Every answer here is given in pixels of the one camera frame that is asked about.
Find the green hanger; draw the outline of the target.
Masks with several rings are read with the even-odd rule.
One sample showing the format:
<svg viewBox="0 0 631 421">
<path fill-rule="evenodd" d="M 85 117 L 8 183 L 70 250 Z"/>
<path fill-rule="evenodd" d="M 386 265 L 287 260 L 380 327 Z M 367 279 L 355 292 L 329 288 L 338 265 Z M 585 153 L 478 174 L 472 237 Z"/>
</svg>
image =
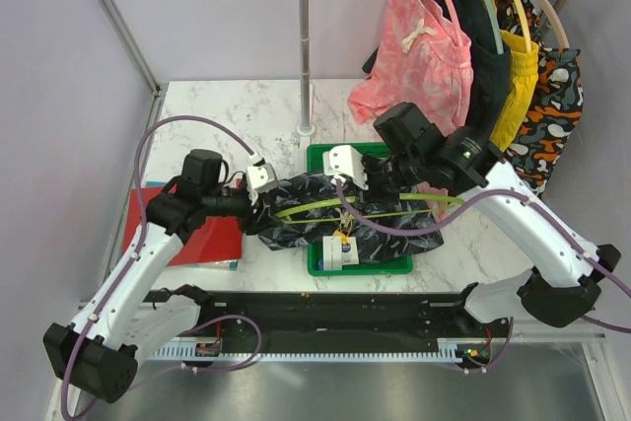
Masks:
<svg viewBox="0 0 631 421">
<path fill-rule="evenodd" d="M 440 214 L 441 212 L 446 212 L 448 210 L 455 209 L 458 206 L 464 204 L 464 200 L 462 198 L 447 196 L 442 194 L 431 194 L 431 193 L 399 193 L 398 199 L 400 201 L 410 201 L 410 202 L 425 202 L 428 208 L 428 212 L 433 214 Z M 337 207 L 341 205 L 341 200 L 339 198 L 325 199 L 312 203 L 301 204 L 298 206 L 290 207 L 281 211 L 278 211 L 274 214 L 274 216 L 281 220 L 286 220 L 287 222 L 292 222 L 292 216 L 298 214 L 304 214 L 309 211 L 324 209 L 329 207 Z"/>
</svg>

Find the dark patterned shorts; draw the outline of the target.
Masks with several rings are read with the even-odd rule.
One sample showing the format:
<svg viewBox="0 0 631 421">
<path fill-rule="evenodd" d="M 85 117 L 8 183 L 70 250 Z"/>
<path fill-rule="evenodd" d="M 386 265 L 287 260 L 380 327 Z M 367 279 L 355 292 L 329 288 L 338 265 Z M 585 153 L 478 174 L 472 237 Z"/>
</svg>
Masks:
<svg viewBox="0 0 631 421">
<path fill-rule="evenodd" d="M 325 199 L 338 198 L 334 184 L 322 173 L 306 173 L 280 181 L 270 192 L 274 224 L 258 234 L 270 249 L 281 250 L 322 243 L 324 237 L 345 235 L 356 239 L 359 261 L 379 264 L 392 259 L 425 253 L 444 244 L 437 231 L 418 237 L 402 237 L 380 233 L 356 221 L 341 204 L 309 211 L 291 217 L 296 223 L 278 219 L 278 211 Z M 425 202 L 364 202 L 362 191 L 351 186 L 344 190 L 349 203 L 367 220 L 399 230 L 422 230 L 436 224 Z"/>
</svg>

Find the white blue price tag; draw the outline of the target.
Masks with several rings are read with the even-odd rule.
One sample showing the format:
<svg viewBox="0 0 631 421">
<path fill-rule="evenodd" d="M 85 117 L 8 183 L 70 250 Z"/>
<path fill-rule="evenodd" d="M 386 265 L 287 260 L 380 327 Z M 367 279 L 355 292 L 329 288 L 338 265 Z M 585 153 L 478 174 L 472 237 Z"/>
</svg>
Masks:
<svg viewBox="0 0 631 421">
<path fill-rule="evenodd" d="M 322 239 L 322 269 L 341 271 L 345 266 L 357 265 L 359 253 L 356 239 L 334 235 Z"/>
</svg>

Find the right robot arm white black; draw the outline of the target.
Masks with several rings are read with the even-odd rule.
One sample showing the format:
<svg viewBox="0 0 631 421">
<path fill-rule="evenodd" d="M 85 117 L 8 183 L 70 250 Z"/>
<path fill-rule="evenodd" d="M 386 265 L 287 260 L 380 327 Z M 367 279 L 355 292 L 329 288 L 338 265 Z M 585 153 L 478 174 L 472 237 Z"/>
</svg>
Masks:
<svg viewBox="0 0 631 421">
<path fill-rule="evenodd" d="M 533 318 L 562 328 L 587 319 L 601 294 L 600 281 L 620 260 L 611 245 L 596 245 L 563 223 L 520 179 L 488 132 L 464 126 L 449 135 L 417 105 L 401 103 L 374 127 L 391 156 L 365 160 L 371 191 L 394 194 L 427 182 L 463 199 L 528 257 L 524 273 L 463 292 L 464 310 L 488 323 L 503 317 Z"/>
</svg>

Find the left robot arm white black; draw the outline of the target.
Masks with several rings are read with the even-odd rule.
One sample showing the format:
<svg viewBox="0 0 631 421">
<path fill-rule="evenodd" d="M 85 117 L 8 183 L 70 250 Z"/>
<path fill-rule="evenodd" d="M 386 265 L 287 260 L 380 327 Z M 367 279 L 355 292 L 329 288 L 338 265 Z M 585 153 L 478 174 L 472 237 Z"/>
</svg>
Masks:
<svg viewBox="0 0 631 421">
<path fill-rule="evenodd" d="M 210 217 L 244 219 L 276 186 L 273 167 L 252 155 L 237 187 L 220 182 L 223 158 L 195 149 L 179 175 L 141 206 L 141 222 L 102 287 L 66 325 L 52 324 L 43 345 L 63 388 L 74 386 L 107 403 L 131 387 L 138 369 L 174 337 L 193 328 L 207 294 L 185 285 L 151 314 L 136 313 L 152 286 Z"/>
</svg>

